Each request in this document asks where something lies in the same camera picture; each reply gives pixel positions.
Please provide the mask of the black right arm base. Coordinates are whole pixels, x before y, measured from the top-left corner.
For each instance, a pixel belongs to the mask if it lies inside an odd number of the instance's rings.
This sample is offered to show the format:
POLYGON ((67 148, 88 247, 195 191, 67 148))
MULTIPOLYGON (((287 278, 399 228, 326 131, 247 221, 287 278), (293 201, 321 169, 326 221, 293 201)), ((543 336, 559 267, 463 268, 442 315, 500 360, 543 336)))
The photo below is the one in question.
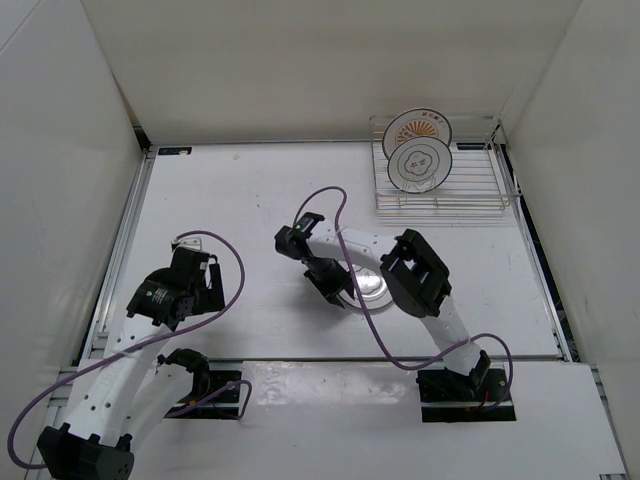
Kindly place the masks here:
POLYGON ((515 422, 515 406, 506 394, 503 368, 490 368, 476 391, 460 393, 445 370, 417 372, 421 420, 423 423, 515 422))

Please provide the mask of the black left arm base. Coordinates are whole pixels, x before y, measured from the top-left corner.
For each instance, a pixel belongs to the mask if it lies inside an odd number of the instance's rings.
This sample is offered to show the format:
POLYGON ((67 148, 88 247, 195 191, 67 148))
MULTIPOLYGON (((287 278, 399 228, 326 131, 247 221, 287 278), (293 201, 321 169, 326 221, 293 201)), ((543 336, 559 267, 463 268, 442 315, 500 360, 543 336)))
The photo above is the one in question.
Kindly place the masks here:
POLYGON ((200 391, 195 395, 189 395, 181 399, 173 406, 167 416, 171 419, 192 420, 236 420, 239 413, 243 394, 247 387, 237 385, 232 389, 226 389, 218 396, 211 398, 207 403, 198 406, 187 413, 177 415, 177 412, 196 403, 198 400, 211 395, 228 383, 243 379, 242 362, 211 362, 209 364, 208 379, 201 382, 200 391))

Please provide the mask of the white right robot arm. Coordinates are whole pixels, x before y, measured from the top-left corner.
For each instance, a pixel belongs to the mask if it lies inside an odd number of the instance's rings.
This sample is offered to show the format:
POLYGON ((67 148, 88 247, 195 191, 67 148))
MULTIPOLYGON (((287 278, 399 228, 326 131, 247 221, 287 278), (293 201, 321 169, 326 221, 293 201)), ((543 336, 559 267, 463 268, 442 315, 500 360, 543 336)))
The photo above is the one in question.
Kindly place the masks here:
POLYGON ((362 267, 380 275, 394 304, 421 321, 444 354, 441 391, 457 401, 470 401, 486 384, 489 359, 473 340, 455 311, 449 269, 422 235, 407 229, 385 236, 346 228, 338 231, 327 221, 293 227, 300 237, 305 276, 325 299, 342 304, 340 293, 356 295, 351 278, 362 267))

